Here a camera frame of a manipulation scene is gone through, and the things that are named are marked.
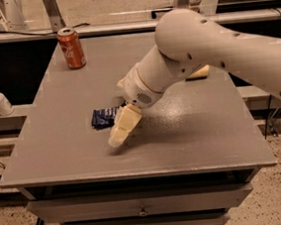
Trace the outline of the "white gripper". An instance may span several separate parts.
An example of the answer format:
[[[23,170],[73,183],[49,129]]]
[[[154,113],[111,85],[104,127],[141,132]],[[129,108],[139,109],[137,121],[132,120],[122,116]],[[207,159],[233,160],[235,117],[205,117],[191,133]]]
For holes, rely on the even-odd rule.
[[[152,91],[142,82],[139,63],[118,81],[117,86],[123,88],[123,98],[128,104],[132,104],[121,106],[114,118],[115,124],[108,139],[110,147],[113,148],[119,148],[139,123],[142,118],[140,108],[149,108],[162,97],[161,92]]]

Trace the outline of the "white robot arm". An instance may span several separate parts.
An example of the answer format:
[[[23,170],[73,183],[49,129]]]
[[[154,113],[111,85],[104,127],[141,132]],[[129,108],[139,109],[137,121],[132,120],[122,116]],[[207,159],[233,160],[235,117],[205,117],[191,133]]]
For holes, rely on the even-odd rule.
[[[157,23],[155,45],[118,81],[126,105],[118,110],[109,145],[118,148],[173,83],[209,65],[281,100],[281,39],[226,29],[189,10],[169,11]]]

